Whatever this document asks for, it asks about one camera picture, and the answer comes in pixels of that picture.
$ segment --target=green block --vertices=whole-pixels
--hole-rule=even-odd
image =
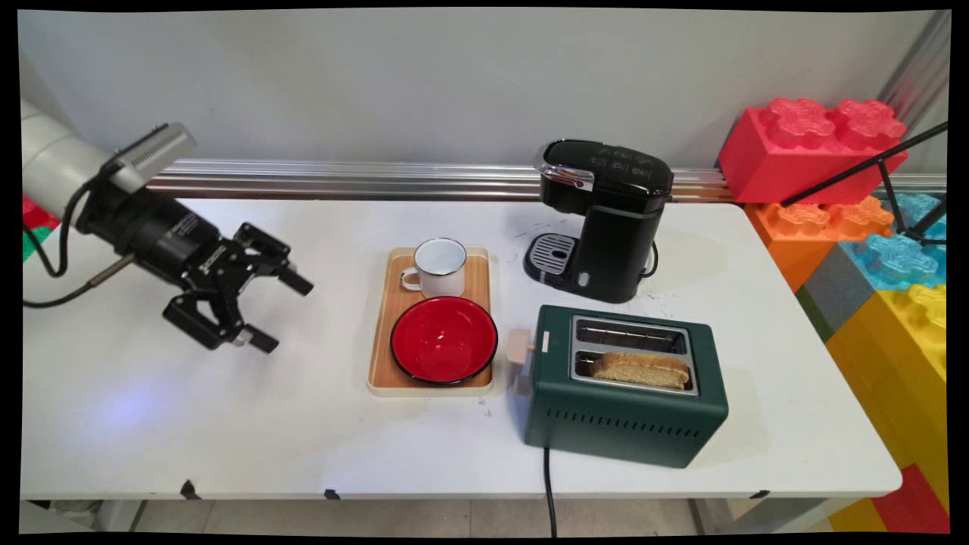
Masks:
[[[37,229],[34,229],[33,232],[34,232],[34,237],[37,237],[37,241],[40,242],[41,244],[43,244],[44,240],[46,240],[47,237],[50,236],[49,227],[38,227]],[[27,258],[34,253],[34,249],[35,249],[34,244],[30,242],[30,238],[27,237],[26,233],[24,233],[23,234],[23,261],[24,262],[26,262]]]
[[[811,320],[811,325],[814,326],[814,331],[821,338],[821,342],[828,342],[828,339],[834,335],[834,330],[831,329],[828,320],[825,319],[825,315],[818,308],[818,305],[814,303],[811,294],[807,293],[807,288],[801,286],[797,290],[797,293],[795,293],[795,297],[797,297],[797,302],[800,303],[800,307],[804,309],[804,313],[807,314],[807,319]]]

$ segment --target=coffee maker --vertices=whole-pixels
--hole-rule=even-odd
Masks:
[[[627,147],[581,140],[545,144],[533,164],[542,175],[542,202],[583,215],[585,222],[578,239],[546,233],[532,240],[522,260],[525,272],[590,299],[633,299],[640,280],[655,272],[653,237],[672,190],[670,167]]]

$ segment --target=green toaster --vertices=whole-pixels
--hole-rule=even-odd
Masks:
[[[606,352],[682,360],[683,390],[594,378]],[[537,447],[686,467],[727,418],[709,326],[543,305],[532,357],[525,442]]]

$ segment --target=black power cord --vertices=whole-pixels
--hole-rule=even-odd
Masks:
[[[27,238],[30,239],[30,243],[34,244],[34,249],[37,251],[37,254],[40,256],[41,262],[44,263],[44,269],[46,269],[47,274],[49,274],[53,278],[59,278],[63,276],[64,273],[67,272],[67,265],[68,265],[67,264],[67,236],[68,236],[68,233],[70,233],[71,231],[71,218],[74,216],[74,209],[78,206],[78,202],[80,201],[80,198],[83,197],[85,193],[91,190],[92,186],[98,181],[98,179],[99,179],[98,176],[94,176],[93,178],[89,179],[84,184],[82,184],[81,187],[79,187],[78,190],[74,192],[74,195],[71,195],[71,199],[68,200],[67,206],[64,208],[64,217],[61,220],[60,240],[58,241],[59,263],[58,263],[57,269],[55,269],[53,265],[50,263],[50,259],[47,257],[47,253],[44,251],[44,248],[41,246],[40,241],[37,240],[37,237],[34,235],[34,232],[31,231],[29,227],[27,227],[26,222],[21,222],[23,223],[24,235],[26,235]],[[27,308],[50,308],[52,306],[63,305],[64,303],[73,301],[74,299],[77,299],[78,297],[87,293],[87,291],[90,290],[91,288],[97,286],[101,282],[104,282],[108,278],[111,278],[112,276],[114,276],[118,271],[121,271],[133,261],[135,261],[134,254],[127,255],[125,257],[122,257],[118,261],[114,262],[113,264],[111,264],[107,269],[104,269],[103,271],[94,275],[93,277],[91,277],[90,280],[85,282],[84,285],[80,286],[78,289],[65,295],[64,297],[55,299],[53,301],[43,301],[39,303],[34,301],[27,301],[26,299],[24,299],[23,305],[26,306]]]
[[[548,501],[548,521],[551,524],[551,536],[558,537],[555,526],[555,500],[551,497],[551,476],[548,474],[548,447],[545,450],[546,500]]]
[[[656,249],[656,240],[653,241],[653,269],[650,272],[640,274],[640,279],[649,278],[656,273],[656,268],[660,265],[660,252]]]

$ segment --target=bread slice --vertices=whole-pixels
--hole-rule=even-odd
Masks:
[[[589,372],[595,378],[676,390],[683,390],[690,380],[690,369],[686,364],[664,354],[607,352],[592,362]]]

